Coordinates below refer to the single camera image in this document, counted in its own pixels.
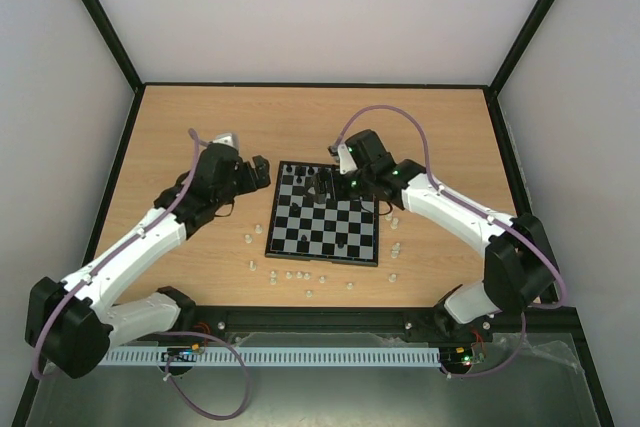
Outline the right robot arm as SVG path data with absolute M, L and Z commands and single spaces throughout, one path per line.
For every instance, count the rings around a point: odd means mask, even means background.
M 314 202 L 372 196 L 434 222 L 483 259 L 481 280 L 452 289 L 436 304 L 432 323 L 443 338 L 458 338 L 491 314 L 521 314 L 561 283 L 545 229 L 535 216 L 492 210 L 449 188 L 427 167 L 409 159 L 396 162 L 370 129 L 330 152 L 336 165 L 317 170 L 305 182 Z

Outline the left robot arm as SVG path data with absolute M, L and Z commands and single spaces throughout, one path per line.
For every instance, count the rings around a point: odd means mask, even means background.
M 42 278 L 30 291 L 25 340 L 71 378 L 93 370 L 113 348 L 157 332 L 186 334 L 194 300 L 161 287 L 126 304 L 121 294 L 162 256 L 211 222 L 239 195 L 270 185 L 269 162 L 243 160 L 233 140 L 196 148 L 190 171 L 160 193 L 138 224 L 101 256 L 61 281 Z

